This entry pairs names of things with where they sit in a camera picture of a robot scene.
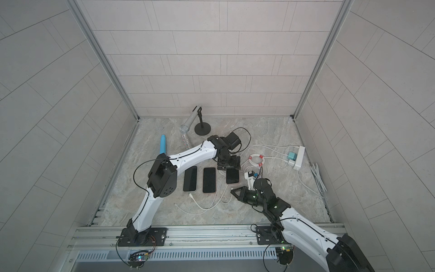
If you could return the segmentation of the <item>white power strip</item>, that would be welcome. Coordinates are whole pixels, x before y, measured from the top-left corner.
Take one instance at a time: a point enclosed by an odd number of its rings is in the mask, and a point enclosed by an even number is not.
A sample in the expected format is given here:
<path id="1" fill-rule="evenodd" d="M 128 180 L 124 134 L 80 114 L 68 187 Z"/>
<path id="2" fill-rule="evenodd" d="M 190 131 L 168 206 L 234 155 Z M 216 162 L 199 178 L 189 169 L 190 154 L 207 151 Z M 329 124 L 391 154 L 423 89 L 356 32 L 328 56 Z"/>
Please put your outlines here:
<path id="1" fill-rule="evenodd" d="M 296 155 L 296 159 L 295 159 L 295 164 L 293 166 L 294 170 L 299 171 L 301 169 L 304 154 L 305 154 L 305 147 L 299 146 L 298 152 Z"/>

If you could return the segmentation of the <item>glittery clear tube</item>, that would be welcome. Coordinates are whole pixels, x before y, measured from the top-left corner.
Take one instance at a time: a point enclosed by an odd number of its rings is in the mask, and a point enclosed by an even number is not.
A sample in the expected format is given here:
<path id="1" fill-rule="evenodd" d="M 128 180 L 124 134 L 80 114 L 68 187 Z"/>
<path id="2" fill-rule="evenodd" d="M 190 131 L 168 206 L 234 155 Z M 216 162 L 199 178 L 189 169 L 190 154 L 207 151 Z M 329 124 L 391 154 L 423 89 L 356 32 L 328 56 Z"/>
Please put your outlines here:
<path id="1" fill-rule="evenodd" d="M 191 142 L 190 142 L 188 135 L 186 133 L 181 133 L 181 137 L 182 137 L 182 141 L 183 141 L 186 149 L 190 150 L 192 148 L 192 145 L 191 145 Z"/>

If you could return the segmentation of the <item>circuit board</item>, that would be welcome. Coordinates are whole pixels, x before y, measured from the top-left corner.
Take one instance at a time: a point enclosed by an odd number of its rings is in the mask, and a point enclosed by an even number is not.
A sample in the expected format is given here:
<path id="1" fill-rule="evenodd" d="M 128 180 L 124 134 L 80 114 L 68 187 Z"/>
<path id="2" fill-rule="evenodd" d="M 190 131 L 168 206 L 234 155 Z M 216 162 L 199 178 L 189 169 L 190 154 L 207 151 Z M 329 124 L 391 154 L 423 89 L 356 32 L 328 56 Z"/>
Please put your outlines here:
<path id="1" fill-rule="evenodd" d="M 130 254 L 127 263 L 132 268 L 140 269 L 144 266 L 145 262 L 149 259 L 149 257 L 149 250 L 140 250 Z"/>
<path id="2" fill-rule="evenodd" d="M 277 247 L 275 248 L 278 263 L 280 265 L 288 266 L 293 261 L 293 248 L 291 247 Z"/>

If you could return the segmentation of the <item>right circuit board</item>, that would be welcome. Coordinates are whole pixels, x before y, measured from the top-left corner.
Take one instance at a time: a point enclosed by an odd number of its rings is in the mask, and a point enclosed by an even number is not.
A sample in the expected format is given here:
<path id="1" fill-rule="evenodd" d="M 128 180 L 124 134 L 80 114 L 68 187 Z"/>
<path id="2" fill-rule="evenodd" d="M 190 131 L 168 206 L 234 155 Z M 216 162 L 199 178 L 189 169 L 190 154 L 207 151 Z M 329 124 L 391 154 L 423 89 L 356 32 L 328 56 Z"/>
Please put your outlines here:
<path id="1" fill-rule="evenodd" d="M 288 266 L 293 261 L 293 248 L 291 247 L 277 247 L 275 248 L 278 263 L 280 265 Z"/>

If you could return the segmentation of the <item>black round base stand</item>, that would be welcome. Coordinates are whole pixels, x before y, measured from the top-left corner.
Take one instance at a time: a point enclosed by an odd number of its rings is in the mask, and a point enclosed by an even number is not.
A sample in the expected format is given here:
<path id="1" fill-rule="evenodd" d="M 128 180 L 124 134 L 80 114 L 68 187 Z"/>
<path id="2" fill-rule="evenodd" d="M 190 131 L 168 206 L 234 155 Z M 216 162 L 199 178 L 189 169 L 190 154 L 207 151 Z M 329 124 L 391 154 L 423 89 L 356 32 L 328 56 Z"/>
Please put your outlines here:
<path id="1" fill-rule="evenodd" d="M 211 132 L 211 126 L 203 121 L 202 107 L 198 108 L 197 115 L 199 117 L 199 123 L 195 126 L 194 131 L 199 136 L 206 136 Z"/>

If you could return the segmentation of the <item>clear plastic tube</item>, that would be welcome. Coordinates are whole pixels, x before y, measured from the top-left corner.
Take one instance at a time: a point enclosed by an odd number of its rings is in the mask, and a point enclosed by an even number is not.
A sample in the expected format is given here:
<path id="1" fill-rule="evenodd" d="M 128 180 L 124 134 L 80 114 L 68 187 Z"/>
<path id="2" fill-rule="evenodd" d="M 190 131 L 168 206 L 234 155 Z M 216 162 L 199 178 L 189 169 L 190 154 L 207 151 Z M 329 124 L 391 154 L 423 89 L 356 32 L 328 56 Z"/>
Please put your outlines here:
<path id="1" fill-rule="evenodd" d="M 201 105 L 197 105 L 191 115 L 188 117 L 188 119 L 180 126 L 180 133 L 181 134 L 187 134 L 191 128 L 192 123 L 194 120 L 198 117 L 198 112 L 202 109 Z"/>

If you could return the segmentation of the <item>blue cylindrical tube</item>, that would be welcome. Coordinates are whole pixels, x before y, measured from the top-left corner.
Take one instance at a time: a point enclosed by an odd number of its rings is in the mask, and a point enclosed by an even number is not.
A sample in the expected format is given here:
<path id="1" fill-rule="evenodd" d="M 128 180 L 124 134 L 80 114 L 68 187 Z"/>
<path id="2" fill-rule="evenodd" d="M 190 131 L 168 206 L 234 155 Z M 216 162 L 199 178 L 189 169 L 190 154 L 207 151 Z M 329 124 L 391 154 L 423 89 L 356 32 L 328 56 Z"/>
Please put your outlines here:
<path id="1" fill-rule="evenodd" d="M 163 154 L 167 152 L 167 139 L 166 139 L 166 135 L 162 135 L 160 137 L 160 150 L 159 153 Z"/>

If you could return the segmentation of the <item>aluminium mounting rail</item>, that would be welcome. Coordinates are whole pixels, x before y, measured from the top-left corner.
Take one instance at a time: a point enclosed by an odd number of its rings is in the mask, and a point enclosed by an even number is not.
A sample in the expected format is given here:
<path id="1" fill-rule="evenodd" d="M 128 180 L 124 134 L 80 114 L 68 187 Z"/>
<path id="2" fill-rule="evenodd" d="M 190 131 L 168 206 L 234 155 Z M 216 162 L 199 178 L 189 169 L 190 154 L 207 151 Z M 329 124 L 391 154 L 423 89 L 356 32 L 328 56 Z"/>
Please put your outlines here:
<path id="1" fill-rule="evenodd" d="M 272 247 L 286 247 L 286 243 L 273 242 L 269 238 L 259 238 L 254 226 L 236 225 L 195 225 L 167 226 L 165 233 L 158 232 L 155 240 L 163 241 L 157 249 L 185 248 L 252 248 L 269 244 Z M 133 242 L 121 239 L 122 227 L 79 227 L 67 243 L 68 250 L 99 250 L 118 247 L 127 249 L 148 249 Z"/>

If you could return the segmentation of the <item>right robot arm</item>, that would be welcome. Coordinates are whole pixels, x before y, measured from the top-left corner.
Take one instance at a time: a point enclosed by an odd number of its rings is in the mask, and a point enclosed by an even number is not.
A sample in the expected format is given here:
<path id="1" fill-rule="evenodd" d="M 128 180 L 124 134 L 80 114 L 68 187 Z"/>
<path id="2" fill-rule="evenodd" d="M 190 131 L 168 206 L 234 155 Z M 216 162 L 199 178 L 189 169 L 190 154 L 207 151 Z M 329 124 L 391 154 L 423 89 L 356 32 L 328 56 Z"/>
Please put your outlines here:
<path id="1" fill-rule="evenodd" d="M 352 237 L 328 232 L 300 215 L 275 195 L 269 179 L 257 179 L 253 190 L 243 186 L 232 189 L 231 194 L 244 204 L 262 208 L 261 213 L 271 222 L 273 243 L 294 245 L 327 272 L 374 271 Z"/>

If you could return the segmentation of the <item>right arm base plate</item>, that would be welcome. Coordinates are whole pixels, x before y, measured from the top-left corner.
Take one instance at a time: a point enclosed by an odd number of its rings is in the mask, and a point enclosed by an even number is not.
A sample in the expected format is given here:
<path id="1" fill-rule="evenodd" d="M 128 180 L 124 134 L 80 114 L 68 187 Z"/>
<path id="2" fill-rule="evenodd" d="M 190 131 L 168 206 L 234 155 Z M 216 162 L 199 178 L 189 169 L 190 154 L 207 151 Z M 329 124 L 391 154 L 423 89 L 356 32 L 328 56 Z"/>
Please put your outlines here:
<path id="1" fill-rule="evenodd" d="M 258 245 L 287 244 L 282 231 L 276 227 L 255 225 L 253 232 L 256 234 Z"/>

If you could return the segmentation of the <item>left circuit board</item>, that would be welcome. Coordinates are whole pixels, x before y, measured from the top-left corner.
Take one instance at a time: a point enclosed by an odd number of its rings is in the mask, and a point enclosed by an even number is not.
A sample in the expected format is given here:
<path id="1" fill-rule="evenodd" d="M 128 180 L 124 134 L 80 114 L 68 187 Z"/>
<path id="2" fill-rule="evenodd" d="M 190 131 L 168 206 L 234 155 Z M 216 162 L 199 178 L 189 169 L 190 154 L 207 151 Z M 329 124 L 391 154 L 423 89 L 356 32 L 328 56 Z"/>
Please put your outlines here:
<path id="1" fill-rule="evenodd" d="M 144 266 L 145 262 L 149 259 L 149 257 L 149 250 L 140 250 L 130 254 L 127 263 L 132 268 L 140 269 Z"/>

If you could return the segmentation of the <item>black phone pink case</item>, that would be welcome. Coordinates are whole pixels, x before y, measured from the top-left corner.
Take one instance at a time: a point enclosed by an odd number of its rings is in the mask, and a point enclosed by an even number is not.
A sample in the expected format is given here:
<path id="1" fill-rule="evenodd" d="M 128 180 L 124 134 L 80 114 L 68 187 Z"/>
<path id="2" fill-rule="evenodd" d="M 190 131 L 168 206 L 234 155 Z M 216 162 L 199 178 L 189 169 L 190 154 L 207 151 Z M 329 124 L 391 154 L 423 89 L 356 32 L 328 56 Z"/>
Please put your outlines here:
<path id="1" fill-rule="evenodd" d="M 240 182 L 239 170 L 235 168 L 226 169 L 226 184 L 238 184 Z"/>
<path id="2" fill-rule="evenodd" d="M 216 192 L 216 168 L 204 168 L 202 191 L 206 194 Z"/>

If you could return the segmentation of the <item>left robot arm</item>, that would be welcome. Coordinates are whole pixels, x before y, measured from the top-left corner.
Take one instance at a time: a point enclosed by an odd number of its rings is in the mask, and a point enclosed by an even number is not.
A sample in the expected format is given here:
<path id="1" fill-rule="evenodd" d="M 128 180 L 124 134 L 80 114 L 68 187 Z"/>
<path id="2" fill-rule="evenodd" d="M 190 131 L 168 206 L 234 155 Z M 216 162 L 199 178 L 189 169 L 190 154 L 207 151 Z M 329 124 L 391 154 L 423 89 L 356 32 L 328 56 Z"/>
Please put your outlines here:
<path id="1" fill-rule="evenodd" d="M 163 198 L 175 191 L 178 175 L 187 169 L 213 159 L 225 168 L 239 170 L 240 157 L 235 154 L 235 148 L 240 145 L 240 138 L 231 132 L 226 137 L 210 136 L 200 145 L 179 154 L 159 154 L 153 160 L 154 164 L 148 173 L 146 195 L 121 236 L 136 243 L 139 243 L 140 239 L 148 239 L 152 220 Z"/>

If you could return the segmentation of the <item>teal charger plug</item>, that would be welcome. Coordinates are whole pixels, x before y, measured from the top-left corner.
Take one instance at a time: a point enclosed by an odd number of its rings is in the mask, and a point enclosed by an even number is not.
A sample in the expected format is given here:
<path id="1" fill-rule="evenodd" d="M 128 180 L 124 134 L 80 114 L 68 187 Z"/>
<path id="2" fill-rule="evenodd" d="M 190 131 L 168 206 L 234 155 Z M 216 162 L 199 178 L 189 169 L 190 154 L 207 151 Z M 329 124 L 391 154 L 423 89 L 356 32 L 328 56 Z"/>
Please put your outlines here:
<path id="1" fill-rule="evenodd" d="M 288 153 L 288 159 L 295 161 L 297 159 L 297 154 L 293 152 Z"/>

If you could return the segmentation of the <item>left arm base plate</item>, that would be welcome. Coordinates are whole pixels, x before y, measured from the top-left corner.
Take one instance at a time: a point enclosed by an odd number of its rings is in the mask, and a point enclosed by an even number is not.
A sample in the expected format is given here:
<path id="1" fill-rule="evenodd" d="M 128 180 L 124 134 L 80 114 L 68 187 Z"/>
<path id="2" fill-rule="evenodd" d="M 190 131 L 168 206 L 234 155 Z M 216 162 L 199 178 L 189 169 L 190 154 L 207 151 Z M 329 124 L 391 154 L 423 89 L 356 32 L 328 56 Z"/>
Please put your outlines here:
<path id="1" fill-rule="evenodd" d="M 134 227 L 124 228 L 118 237 L 120 247 L 161 247 L 165 243 L 168 229 L 164 227 L 149 228 L 138 232 Z"/>

